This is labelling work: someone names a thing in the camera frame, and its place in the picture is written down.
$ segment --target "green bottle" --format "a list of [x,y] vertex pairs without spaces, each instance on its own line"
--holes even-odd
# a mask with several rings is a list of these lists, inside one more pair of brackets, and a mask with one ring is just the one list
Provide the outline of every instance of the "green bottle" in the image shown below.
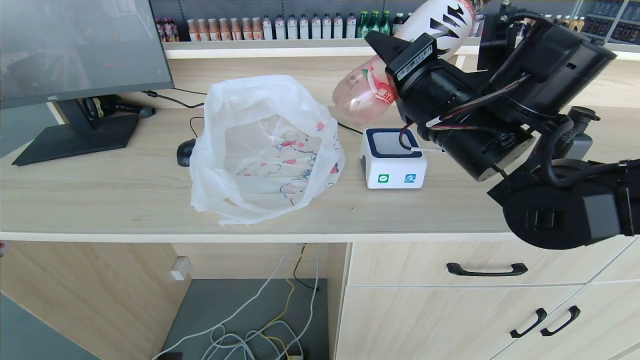
[[386,35],[391,34],[391,24],[389,24],[389,10],[385,10],[382,13],[382,22],[380,26],[380,32]]
[[380,27],[378,26],[379,17],[380,17],[379,11],[373,10],[371,12],[371,22],[369,23],[369,31],[380,31]]
[[369,27],[367,26],[367,14],[368,13],[366,11],[360,12],[360,25],[356,32],[357,38],[363,38],[369,32]]

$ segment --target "barcode sticker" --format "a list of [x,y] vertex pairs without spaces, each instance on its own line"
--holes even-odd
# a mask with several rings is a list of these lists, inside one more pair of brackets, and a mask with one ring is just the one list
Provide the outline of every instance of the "barcode sticker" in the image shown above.
[[431,55],[433,52],[433,45],[427,46],[427,48],[418,53],[408,64],[406,64],[399,72],[398,72],[398,80],[402,80],[405,76],[407,76],[413,69],[415,69],[420,62],[424,60],[427,56]]

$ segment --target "monitor screen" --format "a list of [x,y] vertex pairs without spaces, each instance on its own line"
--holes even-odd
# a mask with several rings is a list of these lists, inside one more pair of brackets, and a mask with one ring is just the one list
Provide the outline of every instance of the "monitor screen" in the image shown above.
[[172,88],[148,0],[2,0],[2,108]]

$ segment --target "pink bottle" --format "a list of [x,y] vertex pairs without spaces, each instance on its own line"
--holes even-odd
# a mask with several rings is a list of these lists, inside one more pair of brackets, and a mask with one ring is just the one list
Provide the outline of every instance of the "pink bottle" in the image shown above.
[[[395,37],[413,41],[423,33],[438,39],[441,59],[450,58],[467,39],[483,0],[429,0],[405,22]],[[378,120],[396,100],[378,56],[351,71],[333,90],[333,103],[347,115],[350,125],[366,127]]]

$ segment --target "computer monitor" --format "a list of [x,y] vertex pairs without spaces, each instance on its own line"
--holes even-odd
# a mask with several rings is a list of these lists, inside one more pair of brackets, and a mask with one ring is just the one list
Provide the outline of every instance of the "computer monitor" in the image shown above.
[[13,162],[125,147],[138,114],[90,119],[79,98],[173,88],[149,0],[2,0],[0,107],[56,102],[48,127]]

